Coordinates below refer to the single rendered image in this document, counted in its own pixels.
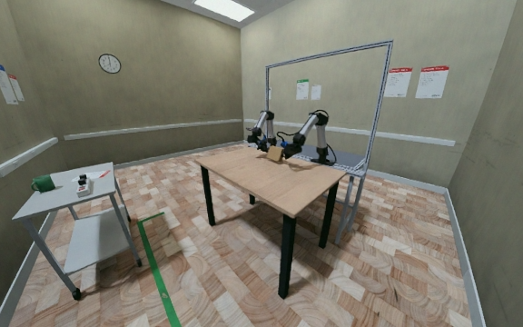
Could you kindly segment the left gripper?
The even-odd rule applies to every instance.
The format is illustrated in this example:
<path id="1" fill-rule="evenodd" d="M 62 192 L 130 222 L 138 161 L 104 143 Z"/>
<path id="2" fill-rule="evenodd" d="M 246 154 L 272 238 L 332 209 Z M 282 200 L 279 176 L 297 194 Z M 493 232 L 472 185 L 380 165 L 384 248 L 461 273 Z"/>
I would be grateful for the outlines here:
<path id="1" fill-rule="evenodd" d="M 283 146 L 285 147 L 287 142 L 282 142 L 281 144 L 283 144 Z M 285 155 L 284 155 L 285 154 Z M 286 154 L 284 151 L 282 152 L 282 155 L 281 157 L 284 157 L 285 160 L 289 159 L 290 157 L 294 156 L 294 154 Z"/>

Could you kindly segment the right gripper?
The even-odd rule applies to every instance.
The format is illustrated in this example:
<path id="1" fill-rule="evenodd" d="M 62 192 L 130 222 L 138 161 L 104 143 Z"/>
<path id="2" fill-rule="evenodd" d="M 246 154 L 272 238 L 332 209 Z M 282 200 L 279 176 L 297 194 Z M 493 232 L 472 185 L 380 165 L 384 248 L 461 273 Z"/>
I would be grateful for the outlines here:
<path id="1" fill-rule="evenodd" d="M 263 136 L 263 139 L 266 139 L 266 135 Z M 256 144 L 258 145 L 257 150 L 261 149 L 261 151 L 268 153 L 267 142 L 262 144 L 261 143 L 262 140 L 259 139 L 259 141 L 258 140 L 256 141 Z"/>

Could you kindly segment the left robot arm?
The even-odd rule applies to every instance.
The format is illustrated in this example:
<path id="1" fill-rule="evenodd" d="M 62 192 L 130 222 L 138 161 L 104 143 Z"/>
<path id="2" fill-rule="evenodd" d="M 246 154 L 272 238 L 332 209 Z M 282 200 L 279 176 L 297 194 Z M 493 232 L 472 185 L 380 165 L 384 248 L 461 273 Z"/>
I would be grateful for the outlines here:
<path id="1" fill-rule="evenodd" d="M 316 125 L 317 137 L 318 137 L 318 145 L 316 147 L 316 150 L 319 155 L 319 160 L 312 158 L 312 159 L 310 159 L 310 161 L 318 163 L 318 164 L 325 164 L 328 166 L 333 166 L 334 163 L 326 162 L 326 157 L 327 157 L 327 155 L 329 155 L 328 146 L 327 146 L 326 140 L 325 140 L 325 126 L 326 126 L 326 123 L 328 122 L 328 118 L 327 118 L 327 116 L 325 116 L 324 114 L 321 114 L 321 113 L 316 113 L 316 114 L 309 113 L 309 117 L 310 117 L 310 119 L 308 118 L 309 120 L 302 127 L 300 132 L 293 136 L 292 144 L 286 144 L 285 147 L 283 146 L 283 144 L 281 144 L 281 147 L 284 148 L 284 152 L 286 154 L 301 153 L 301 151 L 302 151 L 301 147 L 304 146 L 304 143 L 306 141 L 306 137 L 307 137 L 309 131 L 311 130 L 311 128 L 314 125 Z"/>

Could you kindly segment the brown cardboard box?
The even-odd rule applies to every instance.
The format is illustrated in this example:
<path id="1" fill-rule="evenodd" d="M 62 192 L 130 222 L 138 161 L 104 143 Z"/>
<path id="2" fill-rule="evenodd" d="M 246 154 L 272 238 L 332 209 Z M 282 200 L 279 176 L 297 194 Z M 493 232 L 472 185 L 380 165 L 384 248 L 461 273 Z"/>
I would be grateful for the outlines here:
<path id="1" fill-rule="evenodd" d="M 283 157 L 281 157 L 281 155 L 283 151 L 283 148 L 270 146 L 266 157 L 277 162 L 282 162 Z"/>

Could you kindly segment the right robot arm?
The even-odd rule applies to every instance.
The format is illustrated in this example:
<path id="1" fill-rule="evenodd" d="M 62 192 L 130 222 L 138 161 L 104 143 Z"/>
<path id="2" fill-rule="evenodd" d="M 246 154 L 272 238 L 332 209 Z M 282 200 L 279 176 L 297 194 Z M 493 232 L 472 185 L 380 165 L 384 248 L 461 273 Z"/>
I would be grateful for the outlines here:
<path id="1" fill-rule="evenodd" d="M 271 111 L 266 111 L 265 113 L 263 113 L 263 111 L 261 111 L 261 118 L 260 118 L 259 122 L 257 123 L 257 126 L 255 125 L 256 128 L 255 128 L 255 126 L 253 127 L 253 128 L 255 128 L 255 130 L 259 130 L 259 131 L 252 130 L 252 135 L 248 135 L 247 142 L 249 144 L 254 144 L 254 143 L 256 143 L 257 140 L 259 141 L 259 138 L 257 136 L 261 136 L 262 127 L 266 121 L 267 126 L 268 126 L 268 139 L 267 138 L 263 139 L 261 141 L 261 144 L 264 144 L 268 141 L 268 143 L 271 146 L 276 146 L 277 141 L 276 141 L 276 137 L 275 137 L 275 134 L 273 131 L 273 119 L 274 119 L 274 113 L 272 113 Z M 260 130 L 261 130 L 261 132 L 260 132 Z"/>

